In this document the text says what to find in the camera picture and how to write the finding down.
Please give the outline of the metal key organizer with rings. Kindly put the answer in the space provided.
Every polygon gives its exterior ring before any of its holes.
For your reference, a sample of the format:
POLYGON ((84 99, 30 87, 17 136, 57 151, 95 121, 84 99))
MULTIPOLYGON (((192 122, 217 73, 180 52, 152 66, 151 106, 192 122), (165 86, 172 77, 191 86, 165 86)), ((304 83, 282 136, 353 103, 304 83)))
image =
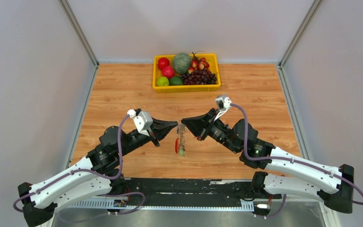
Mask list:
POLYGON ((185 137, 184 137, 185 132, 186 132, 185 125, 181 121, 179 121, 176 129, 177 138, 175 140, 175 149, 174 149, 176 154, 179 154, 179 147, 185 148, 185 137))

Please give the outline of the key with green tag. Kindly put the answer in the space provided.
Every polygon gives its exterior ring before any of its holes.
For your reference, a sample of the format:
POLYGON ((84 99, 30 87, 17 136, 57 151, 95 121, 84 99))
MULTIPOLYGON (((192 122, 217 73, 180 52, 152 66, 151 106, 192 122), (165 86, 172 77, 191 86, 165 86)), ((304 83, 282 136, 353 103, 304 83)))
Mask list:
POLYGON ((179 147, 179 154, 181 155, 181 156, 185 156, 185 148, 184 147, 179 147))

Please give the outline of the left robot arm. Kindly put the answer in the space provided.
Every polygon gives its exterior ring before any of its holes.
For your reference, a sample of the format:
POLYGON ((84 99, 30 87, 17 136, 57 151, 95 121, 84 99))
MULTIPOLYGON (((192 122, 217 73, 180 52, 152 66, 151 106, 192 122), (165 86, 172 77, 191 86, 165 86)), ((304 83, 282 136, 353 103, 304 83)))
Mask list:
POLYGON ((84 199, 132 195, 124 193, 126 184, 121 180, 124 156, 147 143, 159 147, 177 125, 147 112, 126 115, 120 125, 108 127, 99 144, 74 165, 40 183, 20 184, 13 209, 23 214, 29 227, 36 227, 84 199))

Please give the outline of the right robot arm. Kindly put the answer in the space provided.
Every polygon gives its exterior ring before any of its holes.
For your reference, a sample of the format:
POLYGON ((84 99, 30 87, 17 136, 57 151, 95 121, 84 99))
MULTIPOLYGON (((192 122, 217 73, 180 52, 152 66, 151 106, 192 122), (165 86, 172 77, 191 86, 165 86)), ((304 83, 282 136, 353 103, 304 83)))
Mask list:
POLYGON ((257 169, 251 184, 256 197, 268 194, 292 193, 319 200, 340 213, 353 212, 354 168, 347 164, 339 167, 318 164, 295 156, 258 138, 258 131, 240 119, 232 128, 218 117, 219 110, 212 108, 206 114, 183 118, 181 123, 197 138, 214 139, 239 160, 257 169))

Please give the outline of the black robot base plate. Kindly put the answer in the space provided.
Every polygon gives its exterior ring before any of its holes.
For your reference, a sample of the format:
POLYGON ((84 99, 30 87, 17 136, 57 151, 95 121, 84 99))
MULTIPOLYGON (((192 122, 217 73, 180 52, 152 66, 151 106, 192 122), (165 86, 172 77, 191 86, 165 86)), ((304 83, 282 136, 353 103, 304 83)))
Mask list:
POLYGON ((148 205, 238 205, 240 200, 268 200, 271 195, 263 189, 254 189, 250 180, 130 178, 110 184, 109 195, 127 194, 131 205, 138 205, 141 192, 148 205))

